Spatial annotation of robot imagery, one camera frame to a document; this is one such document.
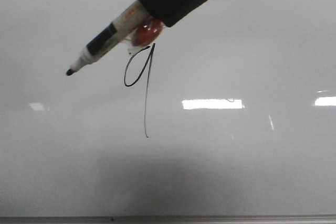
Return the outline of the red rubber pad with tape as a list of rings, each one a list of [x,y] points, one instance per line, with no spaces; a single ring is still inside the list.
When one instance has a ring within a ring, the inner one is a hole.
[[[155,41],[164,28],[164,24],[159,19],[146,19],[128,37],[128,53],[133,55],[141,49],[146,48]]]

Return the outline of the white whiteboard with aluminium frame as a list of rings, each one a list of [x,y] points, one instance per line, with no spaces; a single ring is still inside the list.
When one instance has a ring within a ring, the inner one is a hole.
[[[335,213],[335,0],[209,0],[66,76],[134,0],[1,0],[1,216]]]

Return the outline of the black whiteboard marker pen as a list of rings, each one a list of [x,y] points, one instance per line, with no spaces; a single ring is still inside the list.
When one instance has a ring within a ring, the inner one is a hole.
[[[150,17],[149,12],[139,1],[133,2],[83,48],[79,58],[66,71],[66,75],[70,76],[84,66],[100,60]]]

